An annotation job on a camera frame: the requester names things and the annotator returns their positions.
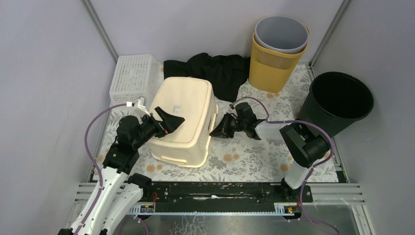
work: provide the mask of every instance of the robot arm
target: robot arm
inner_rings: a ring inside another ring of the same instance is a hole
[[[244,131],[255,140],[284,140],[294,162],[281,185],[287,186],[287,193],[298,189],[307,176],[310,167],[320,161],[330,150],[330,143],[318,130],[300,123],[272,123],[257,119],[248,103],[235,106],[237,115],[225,114],[211,136],[233,138],[235,131]]]
[[[128,209],[144,194],[150,193],[151,179],[134,174],[113,202],[116,191],[139,158],[138,149],[153,136],[160,138],[172,133],[184,122],[184,118],[170,115],[160,107],[155,111],[162,121],[155,120],[152,114],[144,115],[141,124],[135,116],[126,116],[119,121],[117,136],[101,170],[102,187],[96,184],[81,214],[69,229],[61,229],[58,235],[110,235]]]

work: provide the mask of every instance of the yellow wastebasket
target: yellow wastebasket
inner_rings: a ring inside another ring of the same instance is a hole
[[[282,91],[307,46],[298,54],[281,53],[262,47],[253,35],[249,83],[271,93]]]

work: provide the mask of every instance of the floral tablecloth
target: floral tablecloth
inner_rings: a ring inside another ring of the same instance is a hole
[[[310,79],[305,65],[297,65],[284,89],[279,93],[268,93],[252,87],[248,82],[239,89],[238,98],[255,97],[267,107],[270,120],[285,120],[296,117],[308,94]],[[265,118],[263,108],[246,100],[257,118]],[[216,99],[219,107],[216,125],[229,110],[229,102]],[[102,166],[105,155],[116,136],[119,120],[134,113],[120,107],[111,112],[105,137],[97,162]],[[151,156],[144,145],[139,149],[140,158],[131,172],[150,177],[153,181],[233,181],[233,182],[280,182],[290,169],[293,158],[283,140],[252,140],[245,133],[235,133],[233,139],[212,138],[206,163],[200,168],[185,168],[167,164]],[[97,180],[96,169],[92,180]],[[310,182],[338,182],[333,161],[317,167]]]

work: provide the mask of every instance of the white mesh basket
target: white mesh basket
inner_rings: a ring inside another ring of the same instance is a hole
[[[111,105],[146,97],[149,109],[163,82],[161,63],[150,54],[120,56],[110,88]]]

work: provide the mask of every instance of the black trash can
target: black trash can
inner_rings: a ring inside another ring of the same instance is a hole
[[[297,119],[311,122],[333,137],[372,109],[373,95],[363,82],[346,73],[325,72],[311,83]]]

